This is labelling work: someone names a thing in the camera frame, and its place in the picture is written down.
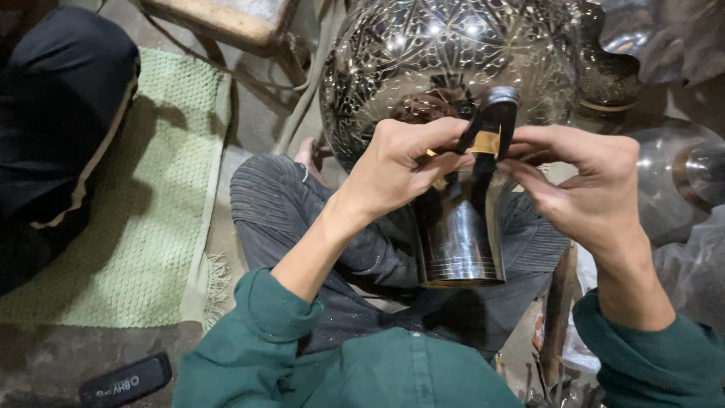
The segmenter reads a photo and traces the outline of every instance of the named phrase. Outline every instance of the bare foot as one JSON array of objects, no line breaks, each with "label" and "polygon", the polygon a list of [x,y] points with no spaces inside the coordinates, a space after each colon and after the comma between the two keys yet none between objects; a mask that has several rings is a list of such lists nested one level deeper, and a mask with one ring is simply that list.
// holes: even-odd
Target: bare foot
[{"label": "bare foot", "polygon": [[294,156],[294,161],[304,164],[307,167],[307,171],[310,172],[312,177],[315,177],[323,186],[331,188],[325,179],[320,174],[320,171],[315,166],[314,161],[314,149],[315,149],[315,138],[308,137],[302,141],[302,145],[299,147],[299,152]]}]

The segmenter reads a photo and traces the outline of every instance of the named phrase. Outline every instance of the gray pants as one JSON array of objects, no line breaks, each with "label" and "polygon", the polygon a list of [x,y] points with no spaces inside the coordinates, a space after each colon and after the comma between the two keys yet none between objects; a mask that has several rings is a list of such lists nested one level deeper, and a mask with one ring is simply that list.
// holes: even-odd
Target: gray pants
[{"label": "gray pants", "polygon": [[[232,218],[250,269],[274,266],[302,238],[332,191],[286,156],[257,155],[231,180]],[[422,289],[408,206],[358,233],[323,283],[322,319],[300,339],[300,355],[391,327],[478,349],[491,360],[533,299],[546,290],[568,240],[541,217],[526,194],[512,193],[503,226],[507,282],[472,290]],[[388,314],[348,284],[410,304]]]}]

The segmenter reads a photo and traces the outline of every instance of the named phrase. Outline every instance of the green sleeve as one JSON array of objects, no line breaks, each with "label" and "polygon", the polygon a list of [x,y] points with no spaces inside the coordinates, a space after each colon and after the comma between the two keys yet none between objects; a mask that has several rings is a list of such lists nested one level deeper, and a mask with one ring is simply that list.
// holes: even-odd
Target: green sleeve
[{"label": "green sleeve", "polygon": [[725,348],[707,326],[678,316],[659,332],[609,322],[597,290],[574,306],[581,339],[602,361],[604,404],[619,407],[725,407]]},{"label": "green sleeve", "polygon": [[291,374],[297,339],[319,319],[268,269],[245,274],[236,307],[188,352],[179,366],[172,407],[279,407],[278,381]]}]

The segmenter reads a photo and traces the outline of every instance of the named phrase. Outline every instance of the left hand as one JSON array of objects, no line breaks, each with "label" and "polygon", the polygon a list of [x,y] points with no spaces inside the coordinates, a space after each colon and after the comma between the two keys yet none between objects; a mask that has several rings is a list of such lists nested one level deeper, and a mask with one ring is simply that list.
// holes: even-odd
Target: left hand
[{"label": "left hand", "polygon": [[454,148],[467,125],[467,121],[455,118],[440,118],[424,125],[380,121],[365,154],[335,193],[337,209],[350,217],[348,222],[358,221],[362,228],[408,204],[437,179],[473,164],[469,152],[444,152],[434,157],[426,154],[428,150]]}]

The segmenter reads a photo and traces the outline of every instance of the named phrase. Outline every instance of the metal cylinder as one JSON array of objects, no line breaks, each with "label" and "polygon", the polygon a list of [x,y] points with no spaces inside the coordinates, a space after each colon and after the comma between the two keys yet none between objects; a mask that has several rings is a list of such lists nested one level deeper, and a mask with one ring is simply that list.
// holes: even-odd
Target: metal cylinder
[{"label": "metal cylinder", "polygon": [[470,288],[506,281],[496,197],[489,191],[494,170],[493,155],[482,153],[473,168],[448,174],[413,201],[422,286]]}]

